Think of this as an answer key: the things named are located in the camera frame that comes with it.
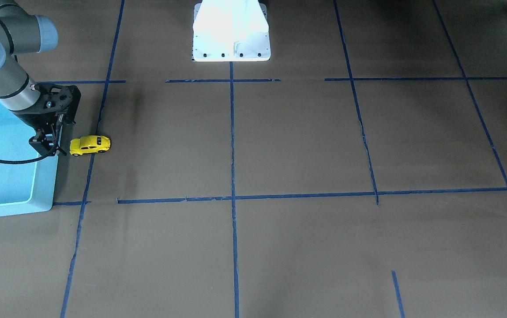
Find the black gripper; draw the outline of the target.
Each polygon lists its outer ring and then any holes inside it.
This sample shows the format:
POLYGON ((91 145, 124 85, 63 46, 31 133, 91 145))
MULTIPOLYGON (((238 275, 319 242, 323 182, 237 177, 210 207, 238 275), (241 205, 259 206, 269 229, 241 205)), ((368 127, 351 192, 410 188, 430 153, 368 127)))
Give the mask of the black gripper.
POLYGON ((41 157, 68 155, 61 147, 62 126, 57 125, 56 111, 43 107, 28 107, 15 111, 15 116, 35 130, 35 135, 29 139, 29 145, 41 157))

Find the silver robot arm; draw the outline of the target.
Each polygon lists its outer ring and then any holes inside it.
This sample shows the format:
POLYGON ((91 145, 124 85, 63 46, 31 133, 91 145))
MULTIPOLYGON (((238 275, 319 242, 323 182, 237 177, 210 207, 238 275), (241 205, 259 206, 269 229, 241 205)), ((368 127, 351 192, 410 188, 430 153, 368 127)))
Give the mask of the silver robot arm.
POLYGON ((29 143, 41 158, 66 155, 58 142, 77 96, 70 87, 36 83, 17 56, 47 52, 57 44, 58 31, 50 18, 31 15, 13 0, 0 0, 0 103, 35 131, 29 143))

